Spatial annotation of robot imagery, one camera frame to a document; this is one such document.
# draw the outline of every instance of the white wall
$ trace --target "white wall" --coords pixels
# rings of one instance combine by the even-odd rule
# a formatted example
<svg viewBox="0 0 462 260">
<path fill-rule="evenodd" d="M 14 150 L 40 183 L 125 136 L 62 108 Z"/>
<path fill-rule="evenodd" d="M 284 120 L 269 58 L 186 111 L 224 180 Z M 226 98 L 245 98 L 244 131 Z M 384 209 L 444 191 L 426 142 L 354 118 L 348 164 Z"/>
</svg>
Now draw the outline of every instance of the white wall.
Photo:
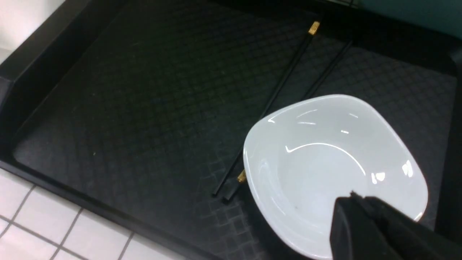
<svg viewBox="0 0 462 260">
<path fill-rule="evenodd" d="M 0 63 L 64 0 L 0 0 Z"/>
</svg>

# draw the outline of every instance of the gold chopstick band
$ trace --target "gold chopstick band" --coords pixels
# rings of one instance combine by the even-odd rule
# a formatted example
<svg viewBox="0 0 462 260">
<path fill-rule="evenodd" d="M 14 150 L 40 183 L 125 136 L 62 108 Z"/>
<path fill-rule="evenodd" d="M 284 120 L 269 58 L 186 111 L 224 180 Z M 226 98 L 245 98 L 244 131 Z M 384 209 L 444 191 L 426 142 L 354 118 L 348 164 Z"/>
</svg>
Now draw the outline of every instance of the gold chopstick band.
<svg viewBox="0 0 462 260">
<path fill-rule="evenodd" d="M 237 181 L 239 183 L 243 183 L 246 179 L 247 177 L 245 177 L 245 170 L 242 170 L 241 174 L 239 174 L 239 176 L 237 177 Z"/>
<path fill-rule="evenodd" d="M 308 31 L 308 33 L 311 35 L 315 35 L 320 24 L 321 24 L 320 22 L 315 21 L 313 25 L 311 26 L 310 30 Z"/>
</svg>

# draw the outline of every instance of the white bowl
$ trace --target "white bowl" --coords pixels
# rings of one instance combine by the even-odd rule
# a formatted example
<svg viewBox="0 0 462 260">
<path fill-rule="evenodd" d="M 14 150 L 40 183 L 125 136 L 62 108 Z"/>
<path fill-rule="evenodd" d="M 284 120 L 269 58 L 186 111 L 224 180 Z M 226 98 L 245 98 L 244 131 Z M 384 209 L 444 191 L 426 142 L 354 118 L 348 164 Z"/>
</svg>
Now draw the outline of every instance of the white bowl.
<svg viewBox="0 0 462 260">
<path fill-rule="evenodd" d="M 291 248 L 332 259 L 337 197 L 376 196 L 419 220 L 428 190 L 399 136 L 369 104 L 329 95 L 280 109 L 256 123 L 244 144 L 247 180 L 258 208 Z"/>
</svg>

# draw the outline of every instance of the black tray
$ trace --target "black tray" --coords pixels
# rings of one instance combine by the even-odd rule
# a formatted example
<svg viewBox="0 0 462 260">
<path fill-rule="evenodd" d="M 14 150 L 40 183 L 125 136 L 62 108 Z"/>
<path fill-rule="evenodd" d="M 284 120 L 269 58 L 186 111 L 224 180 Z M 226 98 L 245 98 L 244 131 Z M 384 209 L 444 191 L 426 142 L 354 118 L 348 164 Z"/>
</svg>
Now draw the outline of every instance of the black tray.
<svg viewBox="0 0 462 260">
<path fill-rule="evenodd" d="M 456 239 L 438 225 L 453 204 L 436 217 L 445 158 L 460 153 L 446 154 L 450 129 L 461 140 L 447 55 L 458 41 L 325 3 L 67 0 L 0 65 L 0 167 L 191 259 L 303 258 L 246 186 L 229 204 L 210 194 L 321 13 L 270 111 L 299 101 L 354 37 L 309 97 L 374 106 L 425 174 L 421 222 Z M 446 162 L 455 190 L 459 161 Z"/>
</svg>

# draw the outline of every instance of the tile floor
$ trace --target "tile floor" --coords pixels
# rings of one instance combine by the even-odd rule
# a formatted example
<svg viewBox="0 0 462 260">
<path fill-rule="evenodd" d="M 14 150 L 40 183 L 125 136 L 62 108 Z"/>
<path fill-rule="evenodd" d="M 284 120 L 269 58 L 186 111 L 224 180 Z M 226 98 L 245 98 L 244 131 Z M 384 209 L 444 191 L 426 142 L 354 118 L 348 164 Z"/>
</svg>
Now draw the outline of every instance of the tile floor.
<svg viewBox="0 0 462 260">
<path fill-rule="evenodd" d="M 185 258 L 0 169 L 0 259 Z"/>
</svg>

